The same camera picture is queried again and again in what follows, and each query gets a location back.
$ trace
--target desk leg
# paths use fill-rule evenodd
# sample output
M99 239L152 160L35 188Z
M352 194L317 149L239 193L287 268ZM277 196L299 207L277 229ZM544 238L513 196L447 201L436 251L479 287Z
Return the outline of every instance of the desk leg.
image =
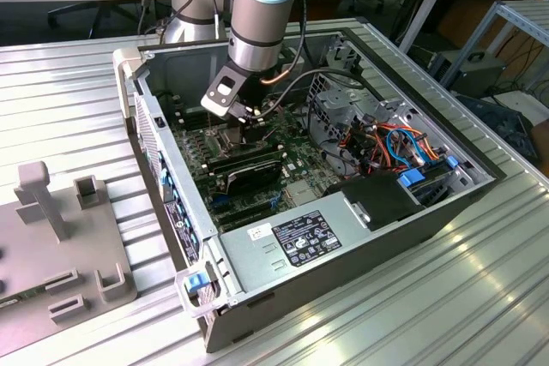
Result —
M509 33L511 32L511 29L514 27L512 23L505 23L505 26L501 31L498 33L498 36L494 38L494 40L490 43L488 46L488 49L486 51L488 53L491 53L492 55L496 54L496 51L499 49L499 46L504 42L504 40L507 39L509 36Z
M421 6L419 7L418 13L413 18L410 27L404 35L404 39L398 47L403 53L408 53L410 47L412 47L413 41L418 36L419 30L421 30L421 28L423 27L423 24L431 13L431 10L436 1L437 0L423 0Z

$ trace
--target slotted aluminum surface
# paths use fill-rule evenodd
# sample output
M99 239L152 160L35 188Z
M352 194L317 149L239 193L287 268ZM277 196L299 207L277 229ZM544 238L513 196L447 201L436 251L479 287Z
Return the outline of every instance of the slotted aluminum surface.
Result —
M95 174L140 296L1 364L549 364L547 180L375 29L350 27L509 176L436 237L215 354L172 286L173 265L124 133L111 54L153 37L0 50L0 201L15 165L44 159L52 186ZM366 69L390 97L392 86Z
M549 47L549 2L502 2L496 13Z

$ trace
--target power supply label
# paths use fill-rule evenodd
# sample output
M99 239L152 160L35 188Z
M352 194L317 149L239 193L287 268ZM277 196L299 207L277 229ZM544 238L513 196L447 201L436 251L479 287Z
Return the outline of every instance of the power supply label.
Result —
M273 227L273 233L295 267L341 247L334 231L317 210Z

